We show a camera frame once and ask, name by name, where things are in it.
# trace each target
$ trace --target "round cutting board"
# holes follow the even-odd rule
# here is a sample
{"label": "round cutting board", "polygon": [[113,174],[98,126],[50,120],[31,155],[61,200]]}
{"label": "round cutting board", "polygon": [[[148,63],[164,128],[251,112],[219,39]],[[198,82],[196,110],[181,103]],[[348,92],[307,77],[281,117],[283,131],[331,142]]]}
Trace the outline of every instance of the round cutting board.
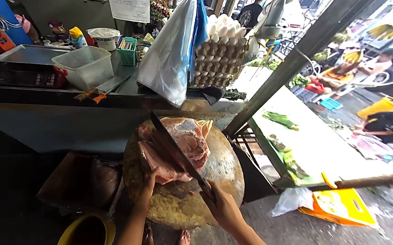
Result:
{"label": "round cutting board", "polygon": [[[145,125],[152,129],[151,120]],[[143,167],[140,160],[138,135],[134,133],[125,147],[122,176],[128,195],[135,201],[142,187]],[[222,132],[215,126],[206,138],[210,156],[201,175],[205,179],[219,181],[221,188],[231,194],[237,205],[242,203],[245,190],[243,172],[239,160]],[[174,229],[192,229],[204,225],[218,225],[209,208],[199,195],[198,181],[172,181],[156,184],[149,201],[147,218],[155,223]]]}

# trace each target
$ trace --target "paper sign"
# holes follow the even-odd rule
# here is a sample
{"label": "paper sign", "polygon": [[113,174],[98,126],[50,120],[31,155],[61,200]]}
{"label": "paper sign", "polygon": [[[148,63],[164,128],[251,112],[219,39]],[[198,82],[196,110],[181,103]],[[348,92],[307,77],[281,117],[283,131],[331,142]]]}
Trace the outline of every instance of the paper sign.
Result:
{"label": "paper sign", "polygon": [[149,0],[109,0],[112,17],[149,23]]}

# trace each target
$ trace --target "plastic bag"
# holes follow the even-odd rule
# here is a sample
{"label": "plastic bag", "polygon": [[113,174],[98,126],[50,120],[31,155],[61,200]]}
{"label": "plastic bag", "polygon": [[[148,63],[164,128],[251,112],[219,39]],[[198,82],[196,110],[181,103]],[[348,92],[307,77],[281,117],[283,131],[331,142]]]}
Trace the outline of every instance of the plastic bag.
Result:
{"label": "plastic bag", "polygon": [[121,179],[121,165],[116,162],[92,160],[90,169],[93,201],[98,208],[107,207],[116,195]]}
{"label": "plastic bag", "polygon": [[313,210],[313,192],[308,188],[287,188],[280,196],[275,208],[269,213],[271,217],[305,207]]}
{"label": "plastic bag", "polygon": [[175,107],[180,107],[186,99],[187,71],[194,50],[208,37],[205,27],[207,17],[204,23],[204,16],[199,14],[205,13],[201,3],[201,0],[183,0],[178,5],[135,74],[136,81],[163,96]]}
{"label": "plastic bag", "polygon": [[121,35],[121,32],[119,32],[118,30],[112,28],[105,28],[105,27],[88,29],[86,30],[86,32],[89,34],[91,38],[100,38],[100,39],[114,38]]}

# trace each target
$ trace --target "hand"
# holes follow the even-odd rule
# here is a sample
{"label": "hand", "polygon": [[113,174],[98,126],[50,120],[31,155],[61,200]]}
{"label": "hand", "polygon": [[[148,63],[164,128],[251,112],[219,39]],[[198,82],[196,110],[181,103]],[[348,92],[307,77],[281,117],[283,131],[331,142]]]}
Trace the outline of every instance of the hand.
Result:
{"label": "hand", "polygon": [[362,130],[355,130],[355,131],[352,131],[352,134],[353,135],[364,135],[364,131],[362,131]]}
{"label": "hand", "polygon": [[141,206],[147,206],[152,192],[154,190],[154,185],[156,184],[156,176],[159,174],[159,169],[154,169],[150,174],[145,175],[144,185],[139,194],[137,204]]}
{"label": "hand", "polygon": [[232,195],[224,192],[216,182],[209,180],[207,182],[209,182],[216,195],[216,204],[204,192],[201,191],[199,194],[219,225],[231,234],[247,227],[248,224],[243,219],[242,213]]}

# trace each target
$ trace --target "white plastic bag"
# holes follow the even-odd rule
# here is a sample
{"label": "white plastic bag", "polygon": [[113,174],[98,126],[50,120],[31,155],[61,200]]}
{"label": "white plastic bag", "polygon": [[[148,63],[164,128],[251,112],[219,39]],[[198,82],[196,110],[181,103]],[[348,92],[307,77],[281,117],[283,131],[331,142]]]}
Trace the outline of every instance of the white plastic bag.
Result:
{"label": "white plastic bag", "polygon": [[178,5],[135,74],[136,81],[176,107],[180,107],[186,99],[196,11],[196,0],[183,0]]}
{"label": "white plastic bag", "polygon": [[313,210],[313,192],[308,188],[287,188],[280,196],[275,208],[269,213],[271,217],[305,207]]}

